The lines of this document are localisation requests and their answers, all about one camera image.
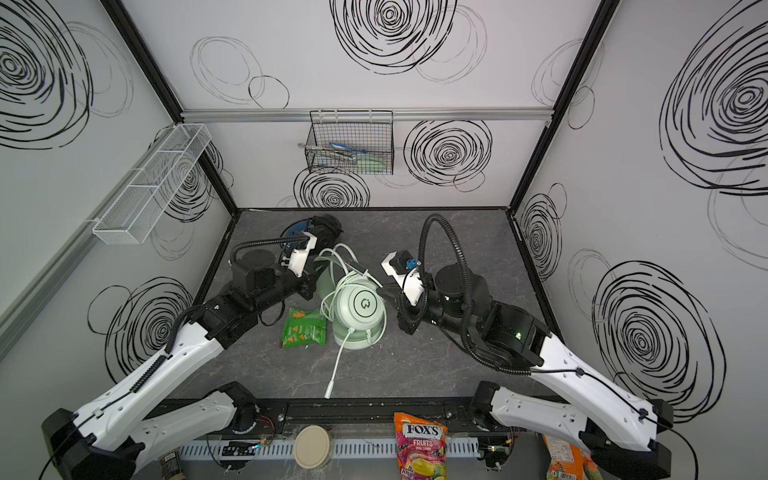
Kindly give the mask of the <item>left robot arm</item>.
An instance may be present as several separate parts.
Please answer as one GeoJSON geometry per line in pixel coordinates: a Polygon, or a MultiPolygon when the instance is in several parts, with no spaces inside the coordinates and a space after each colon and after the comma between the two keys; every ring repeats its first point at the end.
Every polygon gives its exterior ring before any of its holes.
{"type": "Polygon", "coordinates": [[[294,294],[313,296],[325,268],[317,256],[333,241],[316,228],[280,241],[290,252],[282,263],[268,251],[268,239],[236,245],[228,289],[183,310],[164,346],[104,394],[75,411],[59,409],[46,418],[46,464],[64,479],[129,479],[205,434],[236,424],[251,430],[257,422],[256,399],[238,382],[168,413],[151,413],[196,370],[258,325],[266,310],[283,306],[294,294]]]}

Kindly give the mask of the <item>mint green headphones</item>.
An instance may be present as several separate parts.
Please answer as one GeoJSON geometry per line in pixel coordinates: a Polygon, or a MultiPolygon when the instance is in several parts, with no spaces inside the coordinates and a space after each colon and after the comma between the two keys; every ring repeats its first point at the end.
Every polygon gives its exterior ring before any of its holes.
{"type": "Polygon", "coordinates": [[[368,272],[331,263],[317,283],[320,313],[330,324],[339,347],[324,397],[330,399],[345,351],[371,348],[383,338],[387,327],[384,300],[377,294],[379,282],[368,272]]]}

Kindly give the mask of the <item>black blue headphones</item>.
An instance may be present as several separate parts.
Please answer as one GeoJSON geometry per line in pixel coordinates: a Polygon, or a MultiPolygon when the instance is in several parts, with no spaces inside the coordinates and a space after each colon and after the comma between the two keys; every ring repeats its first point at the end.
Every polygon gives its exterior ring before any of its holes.
{"type": "Polygon", "coordinates": [[[312,254],[316,254],[324,248],[332,247],[341,236],[343,228],[335,216],[320,214],[294,222],[281,233],[281,237],[301,236],[304,232],[309,232],[317,238],[315,247],[311,250],[312,254]]]}

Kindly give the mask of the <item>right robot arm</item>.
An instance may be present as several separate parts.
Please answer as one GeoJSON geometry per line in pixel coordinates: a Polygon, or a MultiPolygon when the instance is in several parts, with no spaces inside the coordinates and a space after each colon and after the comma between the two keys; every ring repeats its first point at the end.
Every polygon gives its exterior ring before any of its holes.
{"type": "Polygon", "coordinates": [[[659,437],[677,432],[673,407],[618,386],[545,322],[494,299],[443,215],[426,218],[417,253],[391,251],[381,267],[392,280],[383,292],[391,297],[403,332],[432,325],[480,365],[529,377],[560,398],[548,401],[482,381],[473,398],[480,419],[567,441],[619,479],[671,478],[672,452],[659,437]]]}

